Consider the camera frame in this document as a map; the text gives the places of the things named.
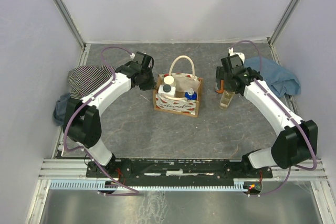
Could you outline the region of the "orange pump bottle blue top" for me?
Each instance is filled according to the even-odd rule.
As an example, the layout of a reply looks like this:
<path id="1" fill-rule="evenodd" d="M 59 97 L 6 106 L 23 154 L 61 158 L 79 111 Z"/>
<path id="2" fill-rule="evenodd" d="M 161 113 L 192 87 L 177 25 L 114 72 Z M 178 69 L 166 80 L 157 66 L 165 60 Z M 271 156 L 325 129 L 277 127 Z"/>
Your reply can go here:
<path id="1" fill-rule="evenodd" d="M 215 91 L 216 91 L 217 93 L 223 93 L 224 90 L 225 90 L 225 89 L 224 89 L 224 81 L 221 80 L 220 83 L 217 83 L 217 84 L 216 84 Z"/>

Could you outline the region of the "clear amber liquid bottle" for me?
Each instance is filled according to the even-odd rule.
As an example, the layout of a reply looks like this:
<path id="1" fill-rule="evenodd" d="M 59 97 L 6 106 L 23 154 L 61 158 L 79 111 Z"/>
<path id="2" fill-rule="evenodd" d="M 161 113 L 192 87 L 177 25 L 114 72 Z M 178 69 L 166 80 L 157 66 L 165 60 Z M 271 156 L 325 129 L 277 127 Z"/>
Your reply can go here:
<path id="1" fill-rule="evenodd" d="M 230 91 L 224 90 L 223 94 L 222 94 L 222 97 L 221 97 L 221 100 L 220 100 L 220 103 L 219 103 L 219 107 L 223 110 L 227 109 L 228 106 L 230 105 L 234 95 L 235 95 L 235 92 L 230 92 Z"/>

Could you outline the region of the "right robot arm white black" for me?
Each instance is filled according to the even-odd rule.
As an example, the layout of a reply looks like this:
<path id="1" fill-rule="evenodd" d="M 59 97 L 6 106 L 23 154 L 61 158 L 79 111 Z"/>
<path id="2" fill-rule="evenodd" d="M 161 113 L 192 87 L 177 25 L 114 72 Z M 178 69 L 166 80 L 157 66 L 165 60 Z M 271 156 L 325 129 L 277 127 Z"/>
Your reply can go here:
<path id="1" fill-rule="evenodd" d="M 267 119 L 277 134 L 272 147 L 252 151 L 245 156 L 248 168 L 278 166 L 317 168 L 318 126 L 305 121 L 286 107 L 268 87 L 260 72 L 244 65 L 242 53 L 230 52 L 216 69 L 216 86 L 240 94 Z"/>

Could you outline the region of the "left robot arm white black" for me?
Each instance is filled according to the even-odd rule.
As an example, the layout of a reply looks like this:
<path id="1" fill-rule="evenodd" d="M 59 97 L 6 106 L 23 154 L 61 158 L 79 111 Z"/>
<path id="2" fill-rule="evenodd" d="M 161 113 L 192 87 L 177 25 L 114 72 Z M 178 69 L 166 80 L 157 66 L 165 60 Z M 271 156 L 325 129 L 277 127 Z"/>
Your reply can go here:
<path id="1" fill-rule="evenodd" d="M 66 143 L 69 138 L 99 165 L 110 165 L 115 156 L 101 139 L 100 117 L 119 96 L 132 88 L 138 86 L 142 91 L 153 90 L 156 87 L 153 66 L 151 56 L 136 52 L 132 60 L 114 69 L 112 77 L 87 96 L 79 100 L 70 98 L 63 126 L 64 150 L 71 151 Z"/>

